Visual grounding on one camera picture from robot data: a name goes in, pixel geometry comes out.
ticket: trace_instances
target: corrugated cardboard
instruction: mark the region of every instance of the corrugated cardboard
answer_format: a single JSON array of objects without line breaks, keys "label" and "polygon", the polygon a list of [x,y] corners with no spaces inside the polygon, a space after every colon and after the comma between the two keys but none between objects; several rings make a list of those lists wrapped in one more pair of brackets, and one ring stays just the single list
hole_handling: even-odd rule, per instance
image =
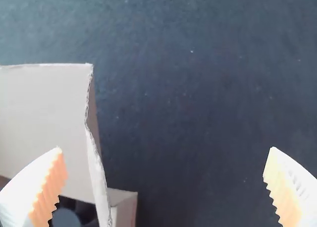
[{"label": "corrugated cardboard", "polygon": [[[60,146],[69,174],[62,194],[95,203],[100,226],[105,227],[111,224],[110,204],[92,72],[91,64],[0,66],[0,175],[13,178],[42,153]],[[111,212],[121,215],[123,202],[135,209],[136,193],[123,198]],[[113,224],[134,225],[132,216],[130,225],[121,224],[119,218]]]}]

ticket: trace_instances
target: dark blue fabric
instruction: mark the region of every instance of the dark blue fabric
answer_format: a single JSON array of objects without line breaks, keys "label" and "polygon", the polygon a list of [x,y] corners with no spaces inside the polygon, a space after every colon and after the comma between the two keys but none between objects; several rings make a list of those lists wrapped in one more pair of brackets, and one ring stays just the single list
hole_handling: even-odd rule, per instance
[{"label": "dark blue fabric", "polygon": [[277,146],[317,174],[317,0],[0,0],[0,63],[90,62],[138,227],[277,227]]}]

